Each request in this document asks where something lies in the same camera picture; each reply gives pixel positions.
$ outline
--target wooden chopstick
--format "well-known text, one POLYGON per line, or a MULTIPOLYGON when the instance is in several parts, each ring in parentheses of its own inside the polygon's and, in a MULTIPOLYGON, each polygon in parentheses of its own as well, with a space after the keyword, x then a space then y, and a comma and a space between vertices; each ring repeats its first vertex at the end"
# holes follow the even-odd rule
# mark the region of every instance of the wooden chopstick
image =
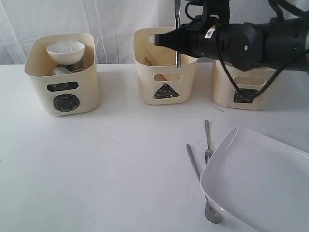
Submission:
MULTIPOLYGON (((147 59, 146 57, 145 57, 145 63, 147 64, 147 65, 149 65, 149 66, 153 66, 152 64, 151 64, 151 62, 149 61, 149 59, 147 59)), ((162 75, 162 74, 157 74, 159 77, 161 77, 161 81, 168 81, 166 78, 165 78, 165 76, 164 75, 162 75)))

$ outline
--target white label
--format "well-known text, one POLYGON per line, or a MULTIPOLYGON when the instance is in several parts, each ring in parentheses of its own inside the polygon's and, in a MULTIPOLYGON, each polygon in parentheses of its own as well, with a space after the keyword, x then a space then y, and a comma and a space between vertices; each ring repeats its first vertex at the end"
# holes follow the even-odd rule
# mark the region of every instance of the white label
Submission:
POLYGON ((210 39, 215 31, 215 28, 210 28, 205 35, 205 39, 210 39))

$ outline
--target black circle symbol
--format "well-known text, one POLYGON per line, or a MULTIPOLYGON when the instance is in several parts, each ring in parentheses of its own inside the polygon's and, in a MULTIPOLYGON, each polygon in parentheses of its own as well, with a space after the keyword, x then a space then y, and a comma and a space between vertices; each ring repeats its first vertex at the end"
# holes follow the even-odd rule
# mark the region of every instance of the black circle symbol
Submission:
POLYGON ((78 97, 71 94, 58 95, 54 98, 54 108, 60 112, 70 112, 79 106, 78 97))

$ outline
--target black triangle symbol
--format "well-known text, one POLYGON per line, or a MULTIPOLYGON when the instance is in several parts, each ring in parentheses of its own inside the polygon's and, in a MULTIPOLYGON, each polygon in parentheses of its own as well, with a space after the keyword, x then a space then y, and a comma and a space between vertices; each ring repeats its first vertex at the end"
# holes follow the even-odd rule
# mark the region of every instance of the black triangle symbol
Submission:
POLYGON ((155 94, 154 99, 176 98, 179 94, 173 88, 165 83, 155 94))

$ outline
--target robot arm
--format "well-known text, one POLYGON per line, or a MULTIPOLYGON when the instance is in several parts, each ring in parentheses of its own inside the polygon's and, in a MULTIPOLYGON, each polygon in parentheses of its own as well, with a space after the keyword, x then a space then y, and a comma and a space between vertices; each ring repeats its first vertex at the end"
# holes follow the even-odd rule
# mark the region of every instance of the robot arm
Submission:
POLYGON ((167 34, 155 35, 155 45, 183 54, 230 62, 248 71, 258 67, 306 71, 309 68, 309 15, 285 0, 268 0, 278 17, 268 24, 229 24, 229 0, 191 0, 203 15, 167 34), (284 20, 281 8, 298 16, 284 20))

